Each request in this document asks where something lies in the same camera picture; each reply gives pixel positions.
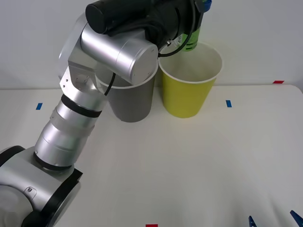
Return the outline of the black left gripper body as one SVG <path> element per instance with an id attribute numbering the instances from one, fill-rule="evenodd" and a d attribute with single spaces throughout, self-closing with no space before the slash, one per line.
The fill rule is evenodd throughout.
<path id="1" fill-rule="evenodd" d="M 144 19 L 146 39 L 158 49 L 180 35 L 196 32 L 202 22 L 200 0 L 158 0 Z"/>

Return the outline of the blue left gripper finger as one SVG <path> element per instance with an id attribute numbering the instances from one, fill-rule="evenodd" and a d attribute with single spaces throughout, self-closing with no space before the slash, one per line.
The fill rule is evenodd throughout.
<path id="1" fill-rule="evenodd" d="M 206 13 L 207 11 L 209 11 L 211 4 L 212 4 L 212 0 L 198 0 L 197 1 L 199 9 L 202 13 Z"/>

